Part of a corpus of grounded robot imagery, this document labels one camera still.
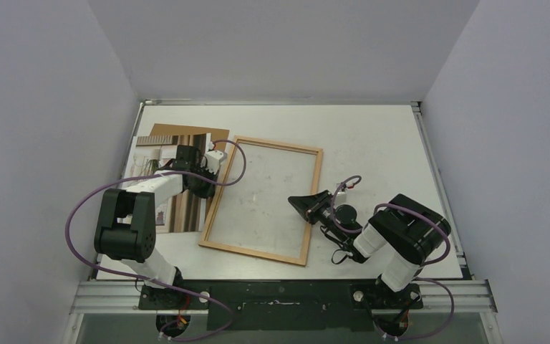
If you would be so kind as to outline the clear acrylic sheet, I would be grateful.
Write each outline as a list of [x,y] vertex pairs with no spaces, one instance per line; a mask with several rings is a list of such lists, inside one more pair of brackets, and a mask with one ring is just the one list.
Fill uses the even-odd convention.
[[322,149],[241,136],[235,142],[199,244],[304,266],[312,227],[288,198],[317,192]]

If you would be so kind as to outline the wooden picture frame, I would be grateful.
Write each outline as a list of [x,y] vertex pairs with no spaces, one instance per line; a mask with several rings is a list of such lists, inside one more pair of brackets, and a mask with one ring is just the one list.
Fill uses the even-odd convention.
[[[323,150],[321,148],[315,148],[306,145],[299,145],[293,143],[283,143],[275,140],[266,140],[260,138],[251,138],[247,136],[236,135],[231,141],[233,146],[228,153],[228,162],[226,163],[223,178],[226,180],[230,174],[230,168],[234,162],[234,156],[236,153],[241,151],[241,145],[253,145],[262,148],[275,149],[280,151],[290,151],[294,153],[303,153],[315,157],[314,170],[312,175],[312,184],[310,187],[310,193],[316,194],[317,187],[319,185],[319,177],[322,169],[322,160],[323,160]],[[222,196],[224,192],[224,187],[219,186],[216,188],[216,194],[213,198],[211,207],[207,213],[206,222],[203,227],[201,234],[201,239],[198,242],[198,246],[208,249],[215,249],[221,252],[228,252],[233,254],[240,254],[247,257],[254,257],[259,259],[266,259],[272,262],[280,262],[284,264],[292,264],[296,266],[305,266],[307,264],[308,255],[309,255],[309,243],[311,237],[311,231],[313,226],[313,221],[311,217],[317,214],[317,210],[314,209],[311,202],[301,201],[299,203],[293,204],[293,208],[301,215],[305,220],[306,224],[304,225],[302,243],[300,247],[300,254],[298,257],[289,257],[280,254],[262,252],[255,249],[247,249],[242,247],[235,247],[232,245],[222,244],[218,242],[212,242],[209,239],[211,230],[213,227],[213,222],[218,213],[218,207],[220,205]]]

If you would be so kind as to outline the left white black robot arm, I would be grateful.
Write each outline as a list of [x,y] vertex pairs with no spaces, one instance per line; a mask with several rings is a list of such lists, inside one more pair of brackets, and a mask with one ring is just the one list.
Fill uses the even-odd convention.
[[103,193],[94,246],[99,254],[128,266],[146,285],[158,288],[165,307],[179,307],[185,299],[181,271],[156,249],[157,207],[185,191],[201,199],[215,193],[220,167],[227,154],[210,147],[203,153],[178,145],[167,153],[163,166],[145,180],[134,178],[125,188]]

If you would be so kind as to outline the photo print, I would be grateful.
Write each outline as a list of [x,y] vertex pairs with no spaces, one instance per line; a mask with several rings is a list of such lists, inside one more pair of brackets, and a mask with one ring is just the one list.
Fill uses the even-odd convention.
[[[175,158],[179,145],[190,145],[205,153],[210,133],[195,135],[135,136],[123,176],[150,176]],[[159,234],[200,231],[206,217],[206,200],[184,191],[157,205],[156,232]]]

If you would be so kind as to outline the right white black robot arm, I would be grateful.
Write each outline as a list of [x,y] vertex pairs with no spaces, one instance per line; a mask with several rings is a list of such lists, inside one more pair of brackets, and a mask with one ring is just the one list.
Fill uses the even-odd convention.
[[308,224],[318,224],[321,233],[337,245],[345,258],[363,264],[381,248],[394,254],[375,281],[373,300],[381,308],[414,307],[420,290],[413,280],[440,246],[451,251],[451,226],[439,213],[399,193],[378,206],[366,225],[357,221],[349,204],[334,207],[334,196],[322,191],[308,196],[290,196],[289,204]]

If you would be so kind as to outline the brown backing board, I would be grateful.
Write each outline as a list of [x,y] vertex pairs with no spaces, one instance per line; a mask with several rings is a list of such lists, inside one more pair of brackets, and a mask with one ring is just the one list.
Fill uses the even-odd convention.
[[149,136],[164,136],[164,135],[200,135],[210,134],[212,141],[228,139],[229,130],[221,128],[207,128],[188,125],[171,125],[156,123],[154,124]]

